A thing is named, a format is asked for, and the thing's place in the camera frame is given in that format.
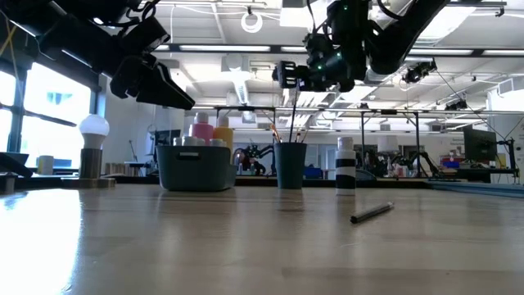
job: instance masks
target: pencil cup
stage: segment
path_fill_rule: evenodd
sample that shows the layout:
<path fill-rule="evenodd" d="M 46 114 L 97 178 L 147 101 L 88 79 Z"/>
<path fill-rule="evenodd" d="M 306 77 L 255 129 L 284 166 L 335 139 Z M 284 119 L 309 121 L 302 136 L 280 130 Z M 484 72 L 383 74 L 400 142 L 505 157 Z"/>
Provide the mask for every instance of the pencil cup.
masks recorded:
<path fill-rule="evenodd" d="M 278 188 L 301 189 L 304 178 L 305 143 L 275 143 Z"/>

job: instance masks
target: gray storage bin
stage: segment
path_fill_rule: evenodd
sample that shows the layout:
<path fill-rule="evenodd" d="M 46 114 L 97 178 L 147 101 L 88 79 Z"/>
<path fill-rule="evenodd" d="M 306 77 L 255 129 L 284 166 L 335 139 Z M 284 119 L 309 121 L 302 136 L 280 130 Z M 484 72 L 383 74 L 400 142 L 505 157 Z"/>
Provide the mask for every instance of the gray storage bin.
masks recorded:
<path fill-rule="evenodd" d="M 220 191 L 235 185 L 227 147 L 157 146 L 160 185 L 170 191 Z"/>

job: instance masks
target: bottle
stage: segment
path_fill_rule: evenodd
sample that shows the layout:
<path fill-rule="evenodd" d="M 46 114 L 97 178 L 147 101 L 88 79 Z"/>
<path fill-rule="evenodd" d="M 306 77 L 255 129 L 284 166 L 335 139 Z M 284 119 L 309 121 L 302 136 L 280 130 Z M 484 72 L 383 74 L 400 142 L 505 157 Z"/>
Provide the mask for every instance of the bottle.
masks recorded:
<path fill-rule="evenodd" d="M 354 196 L 356 182 L 356 152 L 351 137 L 338 138 L 337 172 L 335 185 L 337 195 Z"/>
<path fill-rule="evenodd" d="M 189 126 L 189 136 L 202 138 L 206 145 L 210 144 L 213 138 L 213 126 L 209 125 L 209 116 L 204 112 L 197 112 L 195 123 Z"/>
<path fill-rule="evenodd" d="M 219 117 L 219 124 L 213 131 L 213 138 L 222 139 L 229 151 L 233 152 L 233 130 L 229 128 L 229 118 Z"/>

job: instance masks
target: white lamp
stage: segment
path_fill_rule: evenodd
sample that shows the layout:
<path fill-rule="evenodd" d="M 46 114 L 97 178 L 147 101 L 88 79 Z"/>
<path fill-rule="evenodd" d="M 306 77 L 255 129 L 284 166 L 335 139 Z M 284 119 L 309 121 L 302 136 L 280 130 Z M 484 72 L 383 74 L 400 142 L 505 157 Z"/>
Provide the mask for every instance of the white lamp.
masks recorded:
<path fill-rule="evenodd" d="M 109 134 L 109 123 L 99 115 L 89 115 L 80 122 L 79 129 L 84 137 L 84 148 L 101 149 Z"/>
<path fill-rule="evenodd" d="M 378 138 L 378 152 L 398 152 L 399 141 L 395 135 L 386 135 Z"/>

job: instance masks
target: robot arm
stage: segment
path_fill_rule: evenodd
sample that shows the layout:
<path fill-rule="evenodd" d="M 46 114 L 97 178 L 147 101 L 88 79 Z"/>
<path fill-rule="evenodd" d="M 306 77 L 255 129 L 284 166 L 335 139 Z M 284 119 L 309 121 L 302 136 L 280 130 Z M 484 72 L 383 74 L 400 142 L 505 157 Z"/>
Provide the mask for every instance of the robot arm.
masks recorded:
<path fill-rule="evenodd" d="M 44 56 L 66 53 L 112 78 L 111 92 L 119 98 L 190 110 L 195 102 L 151 55 L 170 38 L 154 17 L 159 1 L 140 7 L 140 0 L 0 0 L 0 11 L 35 36 Z M 131 11 L 142 18 L 130 17 Z M 124 14 L 129 21 L 119 23 Z M 111 35 L 104 25 L 121 30 Z"/>
<path fill-rule="evenodd" d="M 387 11 L 382 0 L 378 2 Z M 273 72 L 273 79 L 284 89 L 298 87 L 301 91 L 323 92 L 337 85 L 339 91 L 349 92 L 356 79 L 364 81 L 366 75 L 393 74 L 404 62 L 418 36 L 449 2 L 413 0 L 403 16 L 387 11 L 395 21 L 382 29 L 368 19 L 369 0 L 335 1 L 327 8 L 324 34 L 317 33 L 318 28 L 315 28 L 305 37 L 307 66 L 281 61 Z"/>

